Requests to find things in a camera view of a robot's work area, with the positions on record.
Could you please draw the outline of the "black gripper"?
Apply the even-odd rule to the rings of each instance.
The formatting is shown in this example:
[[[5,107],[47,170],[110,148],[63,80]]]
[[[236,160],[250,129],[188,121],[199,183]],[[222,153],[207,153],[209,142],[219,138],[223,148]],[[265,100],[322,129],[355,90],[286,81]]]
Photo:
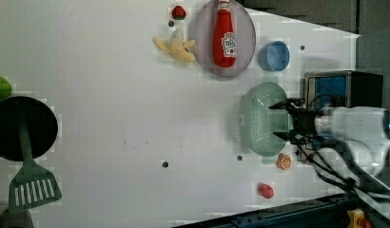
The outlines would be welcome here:
[[[288,99],[270,106],[270,109],[287,110],[291,116],[293,128],[289,132],[274,132],[274,135],[286,142],[302,145],[310,143],[317,135],[315,119],[320,115],[317,110],[303,107],[304,99]]]

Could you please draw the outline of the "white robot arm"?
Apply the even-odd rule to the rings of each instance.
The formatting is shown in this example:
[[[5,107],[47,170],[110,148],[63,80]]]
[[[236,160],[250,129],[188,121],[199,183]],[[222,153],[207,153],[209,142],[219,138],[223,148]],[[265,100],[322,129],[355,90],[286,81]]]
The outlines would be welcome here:
[[[390,111],[373,106],[327,106],[307,109],[303,99],[284,99],[271,106],[290,115],[292,128],[274,134],[315,150],[333,148],[370,175],[378,175],[390,150]]]

